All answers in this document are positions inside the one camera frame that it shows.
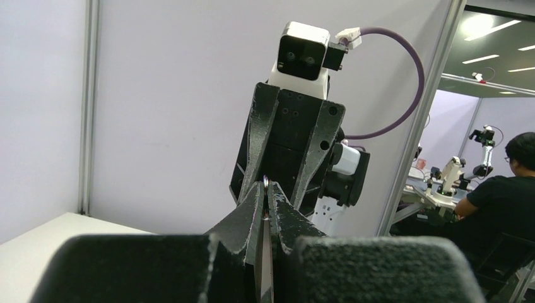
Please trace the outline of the person in black shirt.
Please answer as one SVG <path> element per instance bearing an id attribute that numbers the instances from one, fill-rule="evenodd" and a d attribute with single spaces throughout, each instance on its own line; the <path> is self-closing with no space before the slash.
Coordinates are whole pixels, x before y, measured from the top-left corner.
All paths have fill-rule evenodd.
<path id="1" fill-rule="evenodd" d="M 511 139 L 505 153 L 512 177 L 496 175 L 462 198 L 459 220 L 444 225 L 443 237 L 472 256 L 481 256 L 498 235 L 534 240 L 534 133 Z"/>

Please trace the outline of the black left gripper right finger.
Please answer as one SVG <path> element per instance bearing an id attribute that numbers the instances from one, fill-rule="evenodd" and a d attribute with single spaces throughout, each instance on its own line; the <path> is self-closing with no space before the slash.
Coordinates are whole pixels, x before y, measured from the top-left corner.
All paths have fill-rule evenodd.
<path id="1" fill-rule="evenodd" d="M 267 186 L 273 302 L 484 302 L 462 252 L 439 237 L 333 238 Z"/>

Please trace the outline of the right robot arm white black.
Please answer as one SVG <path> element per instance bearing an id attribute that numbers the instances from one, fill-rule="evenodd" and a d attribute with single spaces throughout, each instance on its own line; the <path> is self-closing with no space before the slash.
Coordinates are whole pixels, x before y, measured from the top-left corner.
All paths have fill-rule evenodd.
<path id="1" fill-rule="evenodd" d="M 230 181 L 234 200 L 267 177 L 331 235 L 358 202 L 370 160 L 369 153 L 343 143 L 344 114 L 341 104 L 258 83 Z"/>

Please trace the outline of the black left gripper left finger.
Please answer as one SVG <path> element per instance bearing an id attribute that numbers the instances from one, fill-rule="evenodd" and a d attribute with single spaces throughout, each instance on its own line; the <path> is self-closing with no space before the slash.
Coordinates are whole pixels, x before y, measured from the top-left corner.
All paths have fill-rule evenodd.
<path id="1" fill-rule="evenodd" d="M 264 184 L 205 234 L 85 234 L 51 259 L 32 302 L 259 302 Z"/>

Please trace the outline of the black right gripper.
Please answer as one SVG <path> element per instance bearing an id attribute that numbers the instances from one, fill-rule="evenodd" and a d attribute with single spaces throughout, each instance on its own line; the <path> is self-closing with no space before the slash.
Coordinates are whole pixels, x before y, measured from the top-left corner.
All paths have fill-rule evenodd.
<path id="1" fill-rule="evenodd" d="M 230 181 L 236 204 L 266 175 L 294 209 L 311 214 L 341 138 L 343 114 L 341 104 L 258 83 Z"/>

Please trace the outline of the metal key organizer red handle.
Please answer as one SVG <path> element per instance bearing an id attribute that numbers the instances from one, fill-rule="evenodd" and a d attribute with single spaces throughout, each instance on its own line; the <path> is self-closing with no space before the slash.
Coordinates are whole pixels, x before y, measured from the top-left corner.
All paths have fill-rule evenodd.
<path id="1" fill-rule="evenodd" d="M 262 205 L 261 226 L 257 243 L 255 279 L 258 302 L 274 302 L 273 299 L 273 256 L 271 242 L 271 218 L 269 215 L 268 188 L 269 178 L 262 177 L 264 200 Z"/>

